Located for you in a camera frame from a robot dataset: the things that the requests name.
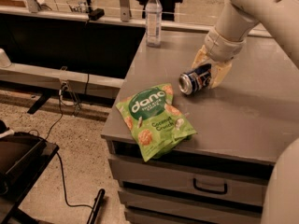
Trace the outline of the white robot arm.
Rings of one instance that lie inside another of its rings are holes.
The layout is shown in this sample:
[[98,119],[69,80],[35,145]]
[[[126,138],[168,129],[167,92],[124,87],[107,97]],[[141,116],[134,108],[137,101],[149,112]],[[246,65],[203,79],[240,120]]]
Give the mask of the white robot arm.
[[[207,60],[230,62],[249,31],[260,23],[299,67],[298,12],[298,0],[228,0],[192,66]],[[299,139],[285,148],[275,164],[261,224],[299,224]]]

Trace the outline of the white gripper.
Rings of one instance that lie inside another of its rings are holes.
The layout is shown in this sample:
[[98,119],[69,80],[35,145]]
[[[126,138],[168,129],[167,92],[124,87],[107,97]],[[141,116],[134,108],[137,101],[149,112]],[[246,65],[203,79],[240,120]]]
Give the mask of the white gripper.
[[218,87],[232,68],[231,61],[243,48],[245,41],[231,41],[220,35],[215,27],[207,33],[204,45],[197,51],[192,69],[203,65],[209,58],[215,62],[211,66],[209,88]]

